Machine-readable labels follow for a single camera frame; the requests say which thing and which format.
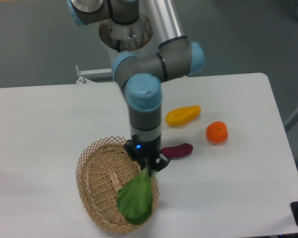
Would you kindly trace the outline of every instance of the yellow mango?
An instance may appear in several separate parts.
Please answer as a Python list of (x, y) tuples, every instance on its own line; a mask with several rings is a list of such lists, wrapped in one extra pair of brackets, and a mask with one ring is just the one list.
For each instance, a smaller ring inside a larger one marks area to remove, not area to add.
[(201, 112), (199, 105), (176, 108), (168, 112), (165, 121), (169, 126), (181, 126), (193, 121)]

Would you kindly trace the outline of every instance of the metal bracket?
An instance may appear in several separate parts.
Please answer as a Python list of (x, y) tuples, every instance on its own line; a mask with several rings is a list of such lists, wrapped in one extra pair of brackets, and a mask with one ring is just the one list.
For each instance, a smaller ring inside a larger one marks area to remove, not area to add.
[(298, 122), (298, 107), (290, 114), (284, 122), (285, 131), (288, 132)]
[(76, 81), (76, 83), (86, 83), (87, 79), (89, 79), (92, 82), (114, 81), (111, 68), (80, 71), (78, 65), (75, 65), (75, 67), (78, 76), (78, 80)]

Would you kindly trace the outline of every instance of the silver metal cylinder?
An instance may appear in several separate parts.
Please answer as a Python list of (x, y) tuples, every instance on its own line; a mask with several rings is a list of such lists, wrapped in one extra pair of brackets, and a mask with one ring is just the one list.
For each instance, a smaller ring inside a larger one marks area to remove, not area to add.
[(138, 140), (142, 142), (149, 142), (157, 139), (161, 135), (161, 124), (153, 130), (138, 130), (131, 126), (131, 135), (136, 134)]
[(103, 5), (104, 0), (72, 0), (72, 4), (83, 12), (93, 12)]
[(145, 0), (154, 34), (161, 44), (185, 36), (174, 0)]

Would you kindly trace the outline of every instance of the purple sweet potato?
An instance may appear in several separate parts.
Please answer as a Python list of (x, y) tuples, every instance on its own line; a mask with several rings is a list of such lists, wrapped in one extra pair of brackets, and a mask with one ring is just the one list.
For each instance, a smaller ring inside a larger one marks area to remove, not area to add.
[(188, 156), (193, 151), (193, 145), (188, 143), (183, 143), (181, 145), (172, 146), (172, 147), (164, 147), (161, 149), (161, 152), (169, 156), (170, 158), (181, 158)]

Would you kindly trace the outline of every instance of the orange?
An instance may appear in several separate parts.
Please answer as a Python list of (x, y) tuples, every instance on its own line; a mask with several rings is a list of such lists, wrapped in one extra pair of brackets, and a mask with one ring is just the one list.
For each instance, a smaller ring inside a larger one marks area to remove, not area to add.
[(222, 121), (215, 121), (207, 127), (206, 136), (209, 141), (214, 143), (221, 143), (228, 138), (227, 127)]

